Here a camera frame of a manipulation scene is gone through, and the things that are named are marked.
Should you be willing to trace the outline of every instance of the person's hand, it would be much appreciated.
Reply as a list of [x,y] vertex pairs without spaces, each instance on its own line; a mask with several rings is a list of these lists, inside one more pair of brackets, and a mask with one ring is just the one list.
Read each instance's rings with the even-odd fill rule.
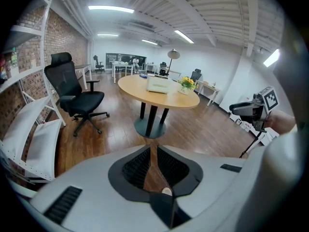
[[278,134],[289,132],[296,124],[295,118],[282,111],[273,110],[265,121],[265,128],[270,127]]

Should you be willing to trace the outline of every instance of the white vase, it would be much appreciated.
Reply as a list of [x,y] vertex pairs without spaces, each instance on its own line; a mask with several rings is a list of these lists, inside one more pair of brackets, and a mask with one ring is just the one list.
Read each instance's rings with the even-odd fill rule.
[[187,94],[189,94],[189,90],[190,89],[188,89],[187,87],[179,85],[178,92],[180,92],[184,95],[187,95]]

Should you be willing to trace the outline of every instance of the black cable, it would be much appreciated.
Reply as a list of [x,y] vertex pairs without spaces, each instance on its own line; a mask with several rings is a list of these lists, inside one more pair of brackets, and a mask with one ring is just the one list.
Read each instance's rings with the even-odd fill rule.
[[248,151],[248,149],[251,147],[251,145],[254,144],[255,141],[258,140],[259,136],[262,134],[262,132],[260,131],[259,134],[256,136],[256,138],[253,140],[253,142],[248,146],[248,148],[246,148],[246,150],[244,152],[242,152],[242,154],[240,155],[239,158],[242,158],[242,156]]

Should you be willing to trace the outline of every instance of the lamp shade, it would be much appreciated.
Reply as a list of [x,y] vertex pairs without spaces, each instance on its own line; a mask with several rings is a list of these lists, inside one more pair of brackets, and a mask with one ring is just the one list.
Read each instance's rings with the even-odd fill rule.
[[168,57],[171,59],[178,59],[180,58],[180,53],[177,52],[175,49],[168,52]]

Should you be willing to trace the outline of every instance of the shelving unit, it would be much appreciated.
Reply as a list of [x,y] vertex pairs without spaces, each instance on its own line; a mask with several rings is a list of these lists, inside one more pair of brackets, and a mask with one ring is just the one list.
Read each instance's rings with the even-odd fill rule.
[[[4,48],[4,52],[9,52],[13,47],[17,47],[18,45],[23,44],[33,37],[39,36],[40,59],[42,65],[19,73],[18,75],[15,75],[5,81],[4,84],[0,86],[0,93],[2,93],[14,83],[19,82],[19,87],[21,89],[22,95],[24,95],[24,100],[26,102],[26,105],[18,113],[16,118],[11,123],[7,133],[5,134],[4,140],[1,142],[2,144],[0,144],[1,150],[4,152],[7,158],[11,159],[25,170],[25,177],[34,177],[35,179],[38,177],[41,178],[41,180],[36,182],[46,182],[54,179],[56,142],[61,123],[66,126],[53,99],[53,95],[49,88],[48,80],[44,72],[43,79],[48,94],[47,97],[35,100],[23,90],[21,83],[22,78],[35,72],[42,71],[45,68],[44,36],[51,2],[52,0],[32,1],[32,3],[25,9],[25,12],[34,10],[42,5],[45,6],[43,16],[41,18],[41,30],[22,26],[13,26]],[[53,107],[47,106],[49,101],[51,101]],[[45,124],[39,124],[37,126],[29,146],[27,160],[24,162],[21,160],[21,158],[27,137],[33,124],[36,122],[37,117],[45,106],[54,110],[59,119],[47,122]]]

